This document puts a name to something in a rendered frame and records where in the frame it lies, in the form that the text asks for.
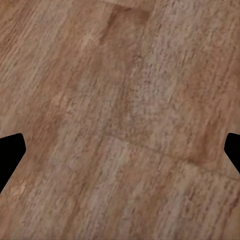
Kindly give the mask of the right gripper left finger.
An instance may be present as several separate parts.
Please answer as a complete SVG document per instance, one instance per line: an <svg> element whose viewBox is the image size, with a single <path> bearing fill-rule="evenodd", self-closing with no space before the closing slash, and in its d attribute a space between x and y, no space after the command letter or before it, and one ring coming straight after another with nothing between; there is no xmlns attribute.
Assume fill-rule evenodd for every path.
<svg viewBox="0 0 240 240"><path fill-rule="evenodd" d="M21 133L0 138L0 193L26 152Z"/></svg>

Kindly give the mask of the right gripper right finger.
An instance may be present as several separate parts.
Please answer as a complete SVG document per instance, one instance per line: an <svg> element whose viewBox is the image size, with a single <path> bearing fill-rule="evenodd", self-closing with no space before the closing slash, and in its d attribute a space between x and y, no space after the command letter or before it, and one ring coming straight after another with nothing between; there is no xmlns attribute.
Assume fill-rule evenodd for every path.
<svg viewBox="0 0 240 240"><path fill-rule="evenodd" d="M228 133L224 151L240 173L240 135Z"/></svg>

